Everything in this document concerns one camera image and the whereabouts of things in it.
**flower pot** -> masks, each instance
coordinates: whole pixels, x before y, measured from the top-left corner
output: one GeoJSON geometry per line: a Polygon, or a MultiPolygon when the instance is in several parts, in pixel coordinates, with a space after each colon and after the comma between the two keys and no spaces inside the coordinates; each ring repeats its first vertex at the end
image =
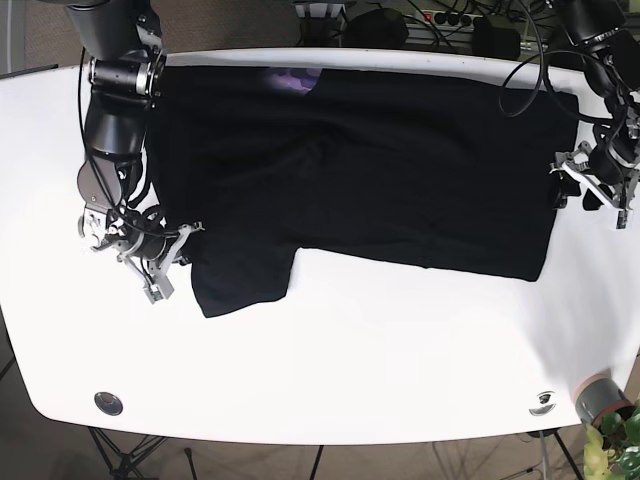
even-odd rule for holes
{"type": "Polygon", "coordinates": [[[611,378],[598,374],[588,378],[573,395],[576,413],[584,423],[600,427],[602,416],[617,412],[628,419],[634,411],[633,403],[611,378]]]}

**cable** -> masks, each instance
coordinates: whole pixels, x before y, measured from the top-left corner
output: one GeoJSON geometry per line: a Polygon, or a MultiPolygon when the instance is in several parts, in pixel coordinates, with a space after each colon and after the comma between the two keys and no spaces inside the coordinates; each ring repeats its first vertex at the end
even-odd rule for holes
{"type": "Polygon", "coordinates": [[[480,12],[480,14],[484,17],[487,16],[487,13],[489,15],[492,15],[495,12],[496,7],[499,5],[500,2],[496,2],[493,6],[490,5],[485,5],[484,3],[480,3],[476,0],[470,0],[471,1],[471,5],[473,5],[473,9],[471,10],[471,12],[469,13],[473,13],[475,11],[480,12]]]}
{"type": "Polygon", "coordinates": [[[304,40],[304,34],[302,33],[302,22],[300,22],[300,38],[296,43],[296,47],[299,47],[300,45],[302,45],[303,40],[304,40]]]}
{"type": "Polygon", "coordinates": [[[7,73],[11,73],[13,71],[12,63],[13,60],[11,58],[11,17],[13,16],[13,0],[8,0],[7,2],[7,73]]]}
{"type": "Polygon", "coordinates": [[[536,22],[540,22],[542,20],[549,20],[550,18],[557,18],[557,15],[548,15],[546,17],[536,18],[536,22]]]}
{"type": "MultiPolygon", "coordinates": [[[[579,55],[580,57],[582,57],[582,58],[584,58],[586,60],[596,61],[596,62],[598,61],[597,59],[595,59],[591,55],[587,55],[586,53],[579,52],[577,50],[553,50],[551,52],[547,52],[545,54],[545,56],[546,57],[550,57],[551,55],[555,55],[556,53],[569,53],[569,54],[572,54],[572,55],[579,55]]],[[[565,112],[567,115],[571,115],[572,117],[574,117],[574,118],[576,118],[576,119],[578,119],[580,121],[583,121],[585,123],[593,123],[595,125],[598,125],[598,124],[601,124],[601,125],[613,125],[614,124],[613,119],[592,117],[590,115],[584,115],[584,114],[579,113],[579,112],[578,113],[572,112],[567,107],[565,107],[564,104],[560,101],[560,98],[558,97],[558,94],[553,89],[553,85],[551,85],[551,80],[549,79],[549,64],[548,64],[548,62],[543,62],[542,59],[541,59],[540,63],[542,65],[542,76],[543,76],[543,79],[544,79],[544,86],[545,86],[545,88],[547,90],[547,93],[551,97],[551,99],[556,103],[556,105],[558,105],[558,107],[560,107],[560,110],[565,112]]]]}
{"type": "Polygon", "coordinates": [[[316,478],[316,472],[318,471],[318,465],[320,465],[320,458],[322,458],[322,450],[324,450],[324,445],[320,445],[318,447],[318,453],[316,454],[316,460],[313,462],[313,469],[311,470],[311,476],[309,480],[313,480],[316,478]]]}
{"type": "Polygon", "coordinates": [[[85,154],[87,156],[87,161],[89,162],[89,166],[91,167],[91,170],[93,171],[93,174],[96,177],[96,180],[98,181],[98,186],[100,187],[100,190],[102,191],[103,195],[107,198],[107,201],[109,202],[109,206],[111,207],[113,212],[118,216],[118,218],[120,218],[122,220],[122,222],[127,227],[129,227],[132,230],[135,230],[135,231],[137,231],[139,233],[142,233],[144,235],[150,235],[152,237],[176,238],[180,234],[179,234],[178,231],[175,231],[175,230],[174,231],[168,231],[168,232],[150,232],[150,231],[145,230],[143,228],[140,228],[140,227],[138,227],[136,225],[133,225],[131,222],[129,222],[125,218],[124,214],[122,212],[120,212],[119,208],[116,206],[116,204],[115,204],[115,202],[113,200],[113,196],[112,196],[111,192],[109,191],[109,187],[107,186],[107,182],[104,179],[104,176],[102,175],[102,172],[98,168],[95,158],[93,158],[93,155],[91,155],[91,152],[89,151],[89,147],[87,145],[87,141],[86,141],[86,138],[85,138],[84,123],[82,121],[82,67],[84,65],[85,53],[86,53],[86,49],[84,47],[82,47],[82,53],[80,55],[80,65],[79,65],[79,68],[78,68],[78,91],[77,91],[78,122],[79,122],[79,126],[80,126],[80,137],[82,138],[82,145],[84,147],[84,151],[85,151],[85,154]]]}
{"type": "Polygon", "coordinates": [[[11,360],[9,360],[7,362],[7,364],[4,366],[4,368],[2,369],[2,371],[0,371],[0,381],[2,381],[4,376],[9,372],[9,370],[11,370],[11,367],[13,367],[14,363],[16,363],[16,356],[15,355],[13,357],[11,357],[11,360]]]}
{"type": "Polygon", "coordinates": [[[520,440],[522,443],[531,443],[531,442],[533,442],[533,438],[531,438],[531,437],[530,437],[530,440],[522,440],[522,438],[520,438],[520,434],[519,434],[519,433],[515,433],[514,435],[515,435],[515,436],[516,436],[516,438],[517,438],[518,440],[520,440]]]}
{"type": "Polygon", "coordinates": [[[540,477],[542,477],[542,472],[540,472],[540,470],[537,469],[538,465],[534,465],[533,467],[526,468],[526,469],[524,469],[524,470],[522,470],[520,472],[512,473],[511,475],[507,475],[506,477],[502,477],[500,480],[514,480],[516,478],[524,477],[525,475],[529,475],[530,473],[533,473],[533,472],[540,473],[540,477]]]}
{"type": "Polygon", "coordinates": [[[404,18],[409,19],[409,20],[413,20],[416,23],[419,23],[421,25],[423,25],[427,30],[429,30],[431,33],[433,33],[433,36],[435,38],[435,40],[433,41],[433,43],[431,44],[431,46],[433,47],[433,51],[437,51],[438,47],[440,47],[440,36],[438,35],[438,33],[436,32],[436,30],[429,25],[428,23],[423,22],[422,20],[412,17],[411,15],[402,15],[404,18]]]}
{"type": "Polygon", "coordinates": [[[437,3],[438,5],[440,5],[441,7],[446,8],[446,9],[451,8],[451,6],[450,6],[450,5],[447,5],[446,3],[444,3],[444,2],[442,2],[442,1],[440,1],[440,0],[431,0],[431,1],[432,1],[433,3],[437,3]]]}
{"type": "Polygon", "coordinates": [[[149,174],[149,158],[147,157],[147,167],[144,172],[144,184],[142,185],[142,190],[140,190],[137,197],[133,200],[129,200],[127,208],[130,207],[133,210],[138,208],[138,205],[140,205],[142,200],[147,198],[147,195],[149,195],[149,190],[151,190],[151,175],[149,174]]]}
{"type": "Polygon", "coordinates": [[[449,16],[451,14],[451,12],[455,12],[456,11],[456,8],[458,7],[458,2],[459,2],[459,0],[454,0],[453,4],[445,12],[445,14],[447,16],[449,16]]]}
{"type": "Polygon", "coordinates": [[[464,7],[462,7],[462,11],[460,12],[460,19],[462,19],[462,16],[467,13],[467,8],[469,8],[470,6],[471,0],[467,0],[466,2],[464,2],[464,7]]]}
{"type": "Polygon", "coordinates": [[[147,280],[147,282],[153,284],[153,278],[151,278],[149,271],[144,266],[144,260],[142,259],[142,257],[140,257],[140,272],[142,272],[142,276],[147,280]]]}
{"type": "MultiPolygon", "coordinates": [[[[583,58],[587,58],[592,61],[598,61],[594,57],[587,55],[586,53],[578,52],[576,50],[552,50],[552,51],[545,52],[544,57],[549,58],[556,53],[569,53],[573,55],[579,55],[583,58]]],[[[542,72],[542,81],[544,82],[547,93],[549,94],[551,99],[554,101],[554,103],[560,108],[560,110],[562,110],[565,114],[569,115],[571,118],[578,120],[580,122],[591,123],[594,125],[613,125],[614,124],[613,119],[610,119],[610,118],[592,117],[590,115],[585,115],[580,112],[574,112],[569,110],[560,100],[558,96],[558,92],[556,92],[553,89],[553,85],[551,85],[551,80],[549,79],[549,64],[547,62],[544,62],[544,64],[542,63],[542,55],[540,54],[533,55],[532,57],[527,58],[524,62],[520,63],[515,69],[513,69],[513,71],[509,74],[509,76],[507,76],[503,84],[500,86],[498,104],[499,104],[500,110],[503,113],[505,112],[502,108],[502,96],[504,95],[507,84],[511,81],[511,79],[515,76],[515,74],[520,71],[522,67],[524,67],[525,65],[528,65],[529,63],[533,62],[537,58],[541,59],[540,72],[542,72]]]]}
{"type": "Polygon", "coordinates": [[[618,126],[616,127],[616,129],[613,131],[613,133],[611,135],[608,135],[609,131],[611,131],[611,129],[606,129],[603,125],[594,125],[593,127],[593,135],[594,137],[596,137],[596,143],[601,143],[602,142],[602,137],[605,137],[607,139],[607,142],[604,146],[604,152],[605,152],[605,157],[607,158],[607,160],[609,160],[609,162],[611,163],[611,165],[613,166],[613,168],[615,168],[618,172],[618,175],[620,175],[620,178],[622,178],[623,180],[623,188],[622,188],[622,192],[621,192],[621,199],[620,199],[620,206],[623,206],[623,201],[624,203],[626,203],[626,188],[624,188],[624,172],[622,171],[622,168],[620,167],[620,164],[618,162],[616,162],[613,158],[611,158],[611,156],[607,153],[609,151],[609,147],[611,146],[611,144],[613,143],[613,140],[618,136],[618,134],[620,133],[620,130],[622,130],[622,127],[625,125],[626,123],[626,116],[622,115],[620,121],[618,122],[618,126]]]}
{"type": "MultiPolygon", "coordinates": [[[[533,21],[533,17],[531,16],[531,13],[529,13],[529,10],[527,9],[527,7],[525,6],[525,4],[522,2],[522,0],[516,0],[516,2],[518,2],[518,4],[523,8],[525,14],[527,15],[527,17],[529,18],[529,21],[531,22],[531,25],[533,27],[533,31],[536,35],[536,43],[538,44],[538,51],[540,52],[538,54],[538,56],[540,57],[540,64],[544,64],[544,46],[542,45],[542,36],[540,35],[540,30],[538,30],[538,26],[535,24],[535,22],[533,21]]],[[[531,61],[531,58],[528,59],[526,61],[526,63],[529,63],[531,61]]],[[[536,99],[536,97],[538,96],[538,92],[540,91],[540,87],[542,86],[542,81],[543,81],[543,77],[544,77],[544,69],[542,68],[542,66],[540,67],[540,69],[538,70],[538,79],[536,80],[536,84],[533,87],[533,90],[531,92],[531,94],[529,95],[529,98],[527,99],[526,102],[524,102],[524,104],[518,108],[517,110],[513,111],[513,112],[507,112],[504,109],[504,106],[502,105],[502,97],[504,96],[504,92],[506,91],[507,88],[507,84],[509,83],[509,81],[513,78],[513,76],[524,66],[526,65],[525,62],[521,63],[520,65],[518,65],[510,74],[509,76],[505,79],[504,83],[500,86],[500,92],[498,94],[498,108],[500,109],[500,111],[502,112],[503,115],[505,115],[506,117],[517,117],[518,115],[523,114],[533,103],[533,101],[536,99]]]]}

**power strip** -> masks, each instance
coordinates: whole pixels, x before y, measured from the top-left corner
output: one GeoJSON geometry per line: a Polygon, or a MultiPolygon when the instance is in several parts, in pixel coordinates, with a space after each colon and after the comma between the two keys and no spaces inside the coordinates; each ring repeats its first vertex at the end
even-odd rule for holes
{"type": "Polygon", "coordinates": [[[429,28],[433,24],[441,34],[444,34],[449,44],[458,48],[470,48],[471,37],[475,29],[474,23],[476,18],[481,17],[481,15],[460,15],[442,10],[421,10],[421,12],[422,15],[420,15],[420,12],[416,12],[414,18],[425,22],[428,26],[412,23],[411,20],[408,20],[409,38],[407,39],[407,44],[433,45],[434,42],[438,41],[433,30],[429,28]]]}
{"type": "Polygon", "coordinates": [[[416,12],[414,17],[417,20],[423,22],[431,21],[439,30],[443,32],[473,32],[475,28],[474,22],[476,18],[482,17],[482,15],[471,15],[465,13],[460,15],[459,13],[445,12],[442,10],[421,10],[416,12]]]}

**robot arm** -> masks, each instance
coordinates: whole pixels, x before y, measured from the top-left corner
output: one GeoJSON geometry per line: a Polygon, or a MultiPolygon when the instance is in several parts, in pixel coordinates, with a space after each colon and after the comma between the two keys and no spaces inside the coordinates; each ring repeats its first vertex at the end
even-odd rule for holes
{"type": "Polygon", "coordinates": [[[168,298],[166,277],[181,248],[201,224],[168,231],[159,206],[135,208],[148,193],[132,198],[142,180],[146,117],[159,95],[166,55],[158,17],[149,0],[43,0],[65,5],[89,54],[91,102],[83,129],[85,162],[78,189],[85,208],[79,232],[91,248],[115,248],[118,261],[144,282],[154,303],[168,298]]]}
{"type": "Polygon", "coordinates": [[[615,228],[624,229],[640,177],[640,109],[632,97],[640,89],[640,45],[624,28],[626,19],[616,0],[549,0],[549,4],[573,50],[584,54],[587,82],[604,98],[613,117],[608,125],[594,124],[593,148],[581,144],[575,152],[557,154],[552,171],[584,185],[585,208],[605,205],[617,214],[615,228]],[[575,162],[579,154],[588,160],[575,162]]]}

